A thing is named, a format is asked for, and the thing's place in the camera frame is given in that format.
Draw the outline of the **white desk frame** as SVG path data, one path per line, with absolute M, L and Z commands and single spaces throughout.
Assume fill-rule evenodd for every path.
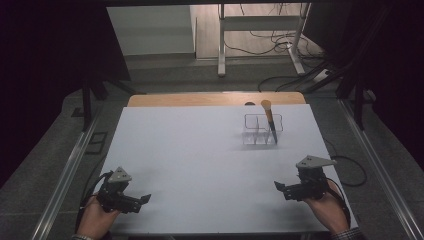
M 225 5 L 219 4 L 219 48 L 218 48 L 218 76 L 226 74 L 225 33 L 229 31 L 294 31 L 294 40 L 288 43 L 288 54 L 298 75 L 304 75 L 305 70 L 298 56 L 298 43 L 306 22 L 310 4 L 305 3 L 300 13 L 288 16 L 225 16 Z

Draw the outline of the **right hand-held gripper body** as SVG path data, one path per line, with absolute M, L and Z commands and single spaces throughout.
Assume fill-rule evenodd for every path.
M 285 192 L 292 193 L 296 201 L 306 198 L 321 199 L 329 189 L 323 168 L 335 164 L 334 160 L 307 155 L 296 164 L 300 183 L 286 186 L 283 194 Z

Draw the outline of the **black metal stand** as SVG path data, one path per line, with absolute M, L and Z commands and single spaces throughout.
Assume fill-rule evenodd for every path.
M 354 37 L 338 53 L 337 57 L 344 57 L 339 67 L 318 83 L 301 90 L 302 94 L 311 94 L 318 89 L 339 80 L 335 90 L 337 99 L 346 100 L 354 92 L 353 119 L 358 127 L 363 130 L 362 110 L 365 99 L 365 60 L 371 50 L 371 45 L 376 42 L 377 34 L 382 28 L 387 16 L 393 8 L 392 2 L 377 2 L 376 8 L 368 14 L 366 22 L 355 33 Z
M 108 82 L 117 88 L 123 90 L 129 95 L 145 95 L 145 92 L 135 90 L 121 81 L 113 79 L 105 74 L 93 73 L 85 76 L 82 80 L 82 96 L 83 96 L 83 117 L 84 125 L 82 131 L 85 132 L 92 122 L 91 111 L 91 94 L 98 100 L 105 100 L 108 97 L 108 92 L 104 86 L 104 82 Z

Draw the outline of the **white power strip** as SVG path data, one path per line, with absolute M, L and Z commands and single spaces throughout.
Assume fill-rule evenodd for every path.
M 330 76 L 332 74 L 332 71 L 329 69 L 323 69 L 320 73 L 318 73 L 314 78 L 314 82 L 320 82 L 324 80 L 326 77 Z

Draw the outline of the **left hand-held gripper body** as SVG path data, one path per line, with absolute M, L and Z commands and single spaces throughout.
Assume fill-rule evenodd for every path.
M 122 167 L 118 167 L 106 176 L 97 193 L 97 200 L 105 212 L 118 210 L 127 214 L 132 213 L 133 206 L 141 205 L 140 199 L 124 194 L 131 180 L 132 177 Z

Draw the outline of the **black square floor frames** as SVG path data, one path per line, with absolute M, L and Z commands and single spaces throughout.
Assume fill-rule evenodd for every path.
M 87 155 L 99 155 L 102 153 L 106 144 L 108 132 L 94 132 L 86 147 L 85 153 Z

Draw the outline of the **wooden table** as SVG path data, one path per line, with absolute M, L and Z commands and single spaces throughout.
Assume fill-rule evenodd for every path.
M 128 107 L 176 107 L 176 106 L 241 106 L 248 102 L 259 105 L 262 100 L 272 104 L 305 104 L 299 92 L 223 92 L 223 93 L 175 93 L 133 95 Z

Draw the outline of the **aluminium rail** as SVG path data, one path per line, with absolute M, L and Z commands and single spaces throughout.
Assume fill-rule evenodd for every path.
M 355 122 L 353 116 L 354 110 L 349 106 L 349 101 L 338 100 L 338 105 L 353 130 L 355 138 L 365 153 L 371 168 L 375 172 L 375 175 L 409 240 L 424 240 L 424 231 L 418 226 L 416 218 L 410 210 L 406 200 L 396 188 L 366 132 L 361 130 L 359 125 Z
M 76 99 L 65 101 L 46 133 L 35 186 L 45 202 L 29 240 L 68 240 L 74 233 L 84 185 L 95 163 L 86 151 L 104 109 L 102 102 L 91 106 L 93 119 L 85 123 L 74 112 L 82 109 L 82 103 Z

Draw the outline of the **white board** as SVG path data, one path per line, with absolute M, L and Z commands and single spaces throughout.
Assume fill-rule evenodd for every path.
M 322 230 L 303 202 L 275 185 L 298 183 L 296 165 L 325 158 L 311 107 L 275 105 L 283 130 L 275 145 L 247 145 L 245 117 L 260 106 L 126 107 L 103 166 L 122 167 L 126 194 L 148 195 L 137 214 L 120 215 L 116 235 L 272 234 Z

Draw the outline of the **person's right hand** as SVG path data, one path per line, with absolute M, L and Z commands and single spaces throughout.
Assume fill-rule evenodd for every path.
M 332 235 L 342 233 L 350 229 L 346 216 L 338 200 L 326 193 L 321 199 L 304 199 L 311 208 L 318 221 L 325 226 Z

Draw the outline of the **white panel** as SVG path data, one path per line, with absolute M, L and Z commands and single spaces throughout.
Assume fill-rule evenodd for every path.
M 188 5 L 108 7 L 107 12 L 125 56 L 194 52 Z

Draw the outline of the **black curtain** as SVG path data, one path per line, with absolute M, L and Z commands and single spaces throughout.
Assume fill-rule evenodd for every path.
M 424 170 L 424 0 L 326 0 L 311 5 L 304 36 L 341 69 Z
M 129 73 L 105 5 L 0 0 L 0 187 L 89 78 Z

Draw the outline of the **person's left hand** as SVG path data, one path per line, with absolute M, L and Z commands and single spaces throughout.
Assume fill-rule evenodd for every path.
M 84 208 L 84 213 L 76 234 L 88 237 L 91 240 L 101 240 L 120 214 L 120 211 L 114 210 L 105 212 L 96 198 L 91 198 Z

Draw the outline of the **clear acrylic organizer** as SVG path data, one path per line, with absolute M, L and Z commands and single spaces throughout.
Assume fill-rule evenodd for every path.
M 245 114 L 242 133 L 245 145 L 277 145 L 283 132 L 283 116 L 273 114 L 275 130 L 272 130 L 265 114 Z

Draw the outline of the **makeup brush with dark handle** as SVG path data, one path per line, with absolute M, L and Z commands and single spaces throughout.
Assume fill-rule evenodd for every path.
M 265 111 L 267 121 L 268 121 L 270 130 L 271 130 L 272 135 L 273 135 L 274 142 L 278 143 L 278 137 L 277 137 L 276 128 L 275 128 L 275 124 L 274 124 L 274 120 L 273 120 L 272 109 L 271 109 L 272 104 L 269 100 L 262 100 L 261 106 L 263 107 L 263 109 Z

